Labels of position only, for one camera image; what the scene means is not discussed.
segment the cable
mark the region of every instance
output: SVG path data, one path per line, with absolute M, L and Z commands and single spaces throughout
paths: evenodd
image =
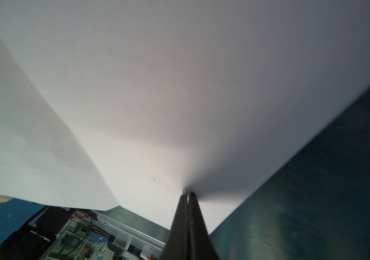
M 72 253 L 82 242 L 84 242 L 84 239 L 86 238 L 86 237 L 88 237 L 89 236 L 89 232 L 91 231 L 91 228 L 93 228 L 93 219 L 91 219 L 91 227 L 90 227 L 90 229 L 87 231 L 87 233 L 85 234 L 85 237 L 80 241 L 80 242 L 78 242 L 78 244 L 77 244 L 77 246 L 76 247 L 74 247 L 73 248 L 73 250 L 71 250 L 68 254 L 66 254 L 64 257 L 62 257 L 60 260 L 63 260 L 63 259 L 65 259 L 65 257 L 67 257 L 70 253 Z
M 87 222 L 87 220 L 84 219 L 84 218 L 80 218 L 80 217 L 77 217 L 77 216 L 74 216 L 73 218 L 75 219 L 75 221 L 77 221 L 78 223 L 80 223 L 83 226 L 88 226 L 89 225 L 89 223 Z M 103 230 L 101 230 L 101 229 L 99 229 L 97 227 L 93 227 L 93 229 L 91 229 L 91 230 L 93 232 L 98 233 L 98 234 L 100 234 L 102 236 L 105 236 L 105 237 L 109 237 L 110 236 L 110 234 L 106 233 L 105 231 L 103 231 Z

